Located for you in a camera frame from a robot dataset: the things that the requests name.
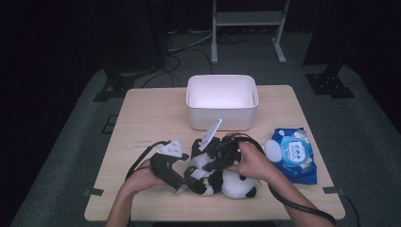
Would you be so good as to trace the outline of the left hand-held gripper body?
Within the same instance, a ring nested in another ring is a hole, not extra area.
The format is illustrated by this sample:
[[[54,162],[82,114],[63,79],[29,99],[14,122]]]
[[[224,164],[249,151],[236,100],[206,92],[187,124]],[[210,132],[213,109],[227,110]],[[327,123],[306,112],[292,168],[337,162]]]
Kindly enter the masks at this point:
[[[153,174],[174,189],[181,189],[186,185],[184,177],[173,169],[177,161],[186,161],[189,155],[182,152],[181,142],[174,140],[159,148],[150,158],[150,167]]]

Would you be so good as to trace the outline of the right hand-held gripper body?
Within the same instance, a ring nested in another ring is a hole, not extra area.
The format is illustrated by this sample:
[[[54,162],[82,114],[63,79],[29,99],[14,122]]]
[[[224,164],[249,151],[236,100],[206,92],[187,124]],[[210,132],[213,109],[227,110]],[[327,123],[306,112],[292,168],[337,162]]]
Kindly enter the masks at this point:
[[[241,158],[237,151],[238,143],[234,138],[219,139],[215,136],[221,123],[222,119],[218,118],[201,139],[199,150],[205,152],[211,160],[207,166],[231,166]]]

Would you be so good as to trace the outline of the panda plush toy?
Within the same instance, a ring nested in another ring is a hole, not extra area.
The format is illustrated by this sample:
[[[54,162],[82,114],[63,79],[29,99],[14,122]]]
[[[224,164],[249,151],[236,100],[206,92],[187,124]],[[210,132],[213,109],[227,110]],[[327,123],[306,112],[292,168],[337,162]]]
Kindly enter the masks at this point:
[[[201,139],[193,143],[191,159],[205,153],[199,150],[200,145]],[[193,169],[187,166],[183,174],[186,185],[192,192],[201,196],[212,196],[221,192],[231,199],[254,198],[257,193],[256,180],[226,170],[226,167],[222,166],[221,170],[215,170],[211,176],[196,180],[190,176]]]

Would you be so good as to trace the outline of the white plastic storage bin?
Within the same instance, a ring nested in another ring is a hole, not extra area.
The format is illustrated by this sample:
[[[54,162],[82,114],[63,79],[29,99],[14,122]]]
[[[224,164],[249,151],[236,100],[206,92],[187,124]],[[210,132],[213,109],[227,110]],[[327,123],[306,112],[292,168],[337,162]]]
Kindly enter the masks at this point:
[[[259,96],[247,75],[197,75],[187,82],[186,106],[194,130],[206,131],[218,119],[220,131],[246,131],[253,125]]]

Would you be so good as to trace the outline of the blue wet wipes pack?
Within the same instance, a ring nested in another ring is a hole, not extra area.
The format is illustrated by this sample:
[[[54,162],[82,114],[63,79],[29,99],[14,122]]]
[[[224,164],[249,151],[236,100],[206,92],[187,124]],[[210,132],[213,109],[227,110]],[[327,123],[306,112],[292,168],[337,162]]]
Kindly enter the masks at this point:
[[[276,129],[271,139],[279,146],[280,157],[275,165],[292,183],[318,182],[313,148],[303,128]]]

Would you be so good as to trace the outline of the person's left hand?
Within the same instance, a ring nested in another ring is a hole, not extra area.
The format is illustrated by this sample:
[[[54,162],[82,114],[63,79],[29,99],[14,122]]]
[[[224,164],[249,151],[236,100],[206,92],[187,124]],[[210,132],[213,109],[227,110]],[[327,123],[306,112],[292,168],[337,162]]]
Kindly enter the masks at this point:
[[[150,159],[147,159],[124,182],[124,187],[131,193],[138,193],[153,186],[165,184],[163,180],[153,174]]]

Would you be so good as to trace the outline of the person's right hand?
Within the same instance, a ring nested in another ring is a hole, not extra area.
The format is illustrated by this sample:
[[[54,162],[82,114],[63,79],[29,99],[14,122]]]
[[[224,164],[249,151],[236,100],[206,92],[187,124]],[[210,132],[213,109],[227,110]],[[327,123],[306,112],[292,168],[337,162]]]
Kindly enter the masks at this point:
[[[262,180],[271,185],[283,180],[283,174],[262,154],[255,145],[239,143],[241,160],[237,165],[228,166],[227,170],[242,176]]]

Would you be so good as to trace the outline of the white round object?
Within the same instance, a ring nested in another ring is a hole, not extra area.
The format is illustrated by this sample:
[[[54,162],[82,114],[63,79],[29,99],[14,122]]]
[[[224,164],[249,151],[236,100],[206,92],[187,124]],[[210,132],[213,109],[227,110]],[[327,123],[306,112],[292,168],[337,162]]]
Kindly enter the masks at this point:
[[[268,140],[265,143],[264,148],[266,156],[271,162],[278,163],[282,160],[283,158],[282,151],[280,145],[276,141]]]

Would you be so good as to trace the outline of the black stand base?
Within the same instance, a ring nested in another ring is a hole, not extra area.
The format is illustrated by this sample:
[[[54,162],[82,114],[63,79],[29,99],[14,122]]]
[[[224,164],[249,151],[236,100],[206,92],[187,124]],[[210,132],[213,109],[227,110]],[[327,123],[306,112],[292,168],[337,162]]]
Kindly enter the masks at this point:
[[[321,73],[309,73],[305,77],[315,95],[329,95],[332,98],[354,98],[349,87],[339,78],[341,63],[329,63]]]
[[[110,98],[124,97],[128,90],[130,90],[135,81],[135,76],[122,76],[114,70],[105,71],[107,80],[94,98],[94,102],[105,102]]]

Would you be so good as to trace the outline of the white metal stand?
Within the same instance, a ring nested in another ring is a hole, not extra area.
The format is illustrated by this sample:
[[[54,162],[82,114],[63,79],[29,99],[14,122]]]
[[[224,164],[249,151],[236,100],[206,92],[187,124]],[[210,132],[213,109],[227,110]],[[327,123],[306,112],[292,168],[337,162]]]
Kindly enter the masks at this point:
[[[222,26],[278,26],[276,35],[271,39],[277,59],[286,63],[287,59],[280,45],[282,33],[288,16],[290,0],[285,0],[283,8],[276,11],[217,11],[217,0],[212,8],[211,63],[218,63],[217,32]]]

